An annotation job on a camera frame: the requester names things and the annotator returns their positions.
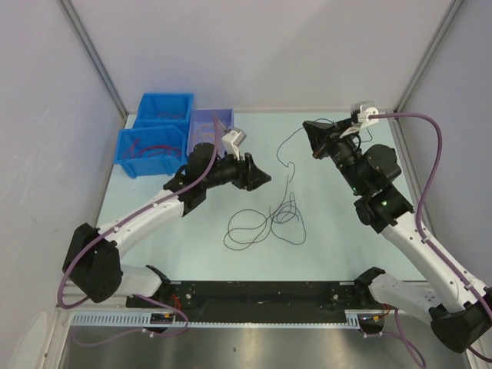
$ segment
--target blue plastic box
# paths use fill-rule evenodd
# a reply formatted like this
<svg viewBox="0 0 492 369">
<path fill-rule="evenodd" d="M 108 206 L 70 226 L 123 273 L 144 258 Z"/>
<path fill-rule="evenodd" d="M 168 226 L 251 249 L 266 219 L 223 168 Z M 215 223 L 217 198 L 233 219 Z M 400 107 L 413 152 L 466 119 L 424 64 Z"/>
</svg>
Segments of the blue plastic box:
<svg viewBox="0 0 492 369">
<path fill-rule="evenodd" d="M 201 142 L 214 143 L 214 113 L 222 124 L 227 128 L 234 127 L 234 112 L 232 109 L 215 109 L 215 110 L 194 110 L 191 112 L 190 131 L 188 136 L 189 155 L 196 144 Z M 224 154 L 224 146 L 221 143 L 219 147 L 220 155 Z"/>
<path fill-rule="evenodd" d="M 187 135 L 192 108 L 193 94 L 144 94 L 133 127 L 174 125 Z"/>
<path fill-rule="evenodd" d="M 122 129 L 116 144 L 115 164 L 131 178 L 173 175 L 185 165 L 187 135 L 172 126 Z"/>
</svg>

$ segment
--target tangled cable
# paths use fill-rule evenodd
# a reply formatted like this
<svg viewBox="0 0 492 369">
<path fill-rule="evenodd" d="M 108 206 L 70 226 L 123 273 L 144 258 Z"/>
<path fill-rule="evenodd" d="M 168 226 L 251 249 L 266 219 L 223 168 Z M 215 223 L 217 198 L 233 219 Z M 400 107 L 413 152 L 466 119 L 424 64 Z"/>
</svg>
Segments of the tangled cable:
<svg viewBox="0 0 492 369">
<path fill-rule="evenodd" d="M 228 222 L 228 231 L 224 235 L 224 246 L 228 248 L 229 250 L 232 251 L 243 251 L 249 248 L 252 244 L 258 244 L 264 240 L 267 239 L 267 237 L 270 234 L 273 234 L 276 238 L 286 241 L 289 244 L 303 244 L 306 241 L 306 237 L 308 236 L 306 232 L 306 227 L 304 225 L 304 219 L 302 218 L 302 213 L 298 208 L 296 198 L 295 198 L 295 193 L 293 191 L 289 191 L 289 184 L 292 182 L 295 176 L 295 163 L 292 161 L 289 161 L 288 163 L 283 162 L 280 159 L 279 153 L 280 150 L 282 149 L 282 146 L 288 142 L 296 133 L 299 131 L 302 131 L 303 128 L 299 128 L 296 131 L 292 132 L 292 134 L 287 137 L 279 146 L 277 149 L 277 160 L 286 168 L 292 168 L 292 175 L 287 176 L 286 184 L 285 184 L 285 192 L 284 192 L 284 197 L 282 198 L 282 201 L 280 205 L 278 205 L 273 211 L 272 207 L 270 206 L 268 209 L 268 215 L 262 213 L 261 211 L 255 210 L 255 209 L 242 209 L 240 211 L 237 211 L 234 213 L 229 219 Z M 246 213 L 252 213 L 252 214 L 257 214 L 262 218 L 262 222 L 256 226 L 256 227 L 232 227 L 232 223 L 234 219 L 240 215 L 240 214 L 246 214 Z M 278 234 L 278 232 L 275 230 L 276 225 L 283 225 L 287 224 L 291 221 L 296 221 L 297 223 L 301 224 L 302 231 L 303 231 L 303 237 L 301 241 L 293 241 L 288 238 L 284 238 Z M 255 236 L 252 241 L 241 241 L 238 240 L 235 236 L 234 233 L 238 233 L 239 231 L 257 231 L 255 232 Z M 239 248 L 234 248 L 228 244 L 228 241 L 230 243 L 238 244 L 240 245 Z"/>
</svg>

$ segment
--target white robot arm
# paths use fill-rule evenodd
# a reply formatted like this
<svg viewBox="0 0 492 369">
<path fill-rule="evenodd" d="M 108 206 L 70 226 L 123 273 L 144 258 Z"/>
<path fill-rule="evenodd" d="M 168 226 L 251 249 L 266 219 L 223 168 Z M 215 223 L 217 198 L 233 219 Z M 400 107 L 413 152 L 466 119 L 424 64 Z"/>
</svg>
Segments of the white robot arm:
<svg viewBox="0 0 492 369">
<path fill-rule="evenodd" d="M 314 158 L 330 157 L 359 197 L 354 204 L 361 222 L 400 249 L 432 290 L 399 281 L 379 268 L 364 272 L 355 284 L 368 300 L 418 317 L 448 348 L 464 352 L 492 325 L 492 290 L 465 270 L 424 224 L 417 224 L 413 207 L 392 185 L 401 173 L 395 150 L 373 145 L 362 152 L 358 132 L 379 118 L 387 116 L 368 101 L 356 104 L 343 121 L 305 121 L 303 126 Z"/>
<path fill-rule="evenodd" d="M 147 203 L 99 229 L 89 224 L 79 226 L 63 264 L 64 278 L 69 276 L 94 302 L 115 293 L 152 296 L 167 281 L 165 275 L 152 266 L 131 267 L 122 265 L 120 260 L 150 233 L 193 211 L 205 200 L 208 189 L 231 182 L 253 191 L 269 182 L 271 177 L 256 167 L 251 154 L 239 155 L 238 146 L 245 137 L 238 128 L 227 130 L 222 138 L 226 148 L 223 158 L 214 158 L 213 144 L 196 145 L 188 163 Z M 59 292 L 58 304 L 73 308 L 74 305 L 63 303 Z"/>
</svg>

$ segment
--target white wall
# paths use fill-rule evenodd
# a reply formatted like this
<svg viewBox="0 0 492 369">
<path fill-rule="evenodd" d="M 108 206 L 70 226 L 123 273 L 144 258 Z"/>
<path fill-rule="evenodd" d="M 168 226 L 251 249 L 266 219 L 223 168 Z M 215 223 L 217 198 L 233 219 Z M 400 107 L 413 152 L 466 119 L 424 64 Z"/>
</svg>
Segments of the white wall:
<svg viewBox="0 0 492 369">
<path fill-rule="evenodd" d="M 55 307 L 71 233 L 95 218 L 121 122 L 55 0 L 4 0 L 0 51 L 0 367 L 7 367 L 33 317 Z"/>
<path fill-rule="evenodd" d="M 147 91 L 199 108 L 393 108 L 450 0 L 74 0 L 129 111 Z"/>
<path fill-rule="evenodd" d="M 406 111 L 441 124 L 444 151 L 429 196 L 441 242 L 477 276 L 492 284 L 492 2 L 465 4 Z M 404 135 L 421 183 L 434 161 L 429 124 L 404 121 Z"/>
</svg>

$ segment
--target light blue table surface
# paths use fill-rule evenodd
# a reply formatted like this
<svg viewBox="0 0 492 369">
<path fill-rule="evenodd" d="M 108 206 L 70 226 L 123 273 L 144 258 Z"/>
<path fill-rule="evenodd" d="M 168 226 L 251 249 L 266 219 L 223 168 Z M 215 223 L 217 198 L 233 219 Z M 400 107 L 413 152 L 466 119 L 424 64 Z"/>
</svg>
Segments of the light blue table surface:
<svg viewBox="0 0 492 369">
<path fill-rule="evenodd" d="M 250 152 L 257 166 L 272 181 L 253 192 L 238 190 L 231 184 L 207 192 L 207 200 L 186 217 L 173 221 L 150 234 L 123 259 L 130 265 L 152 264 L 172 280 L 202 281 L 349 281 L 368 268 L 378 266 L 403 280 L 423 280 L 417 269 L 382 236 L 359 222 L 352 195 L 331 159 L 314 160 L 304 131 L 298 132 L 280 153 L 282 160 L 296 164 L 289 191 L 295 193 L 304 218 L 307 238 L 292 245 L 268 237 L 245 251 L 230 251 L 223 237 L 230 217 L 243 208 L 268 213 L 284 194 L 290 169 L 275 157 L 278 145 L 304 120 L 340 120 L 346 113 L 243 113 L 234 115 L 234 125 L 248 138 L 241 151 Z M 126 127 L 133 125 L 131 115 Z M 374 143 L 394 147 L 387 121 L 370 128 Z M 369 138 L 362 132 L 363 140 Z M 168 176 L 129 178 L 119 165 L 113 167 L 99 224 L 121 217 L 148 201 L 170 179 Z M 402 174 L 395 185 L 410 199 Z M 235 220 L 238 226 L 256 226 L 258 216 L 245 215 Z M 302 239 L 296 221 L 275 228 L 283 237 Z"/>
</svg>

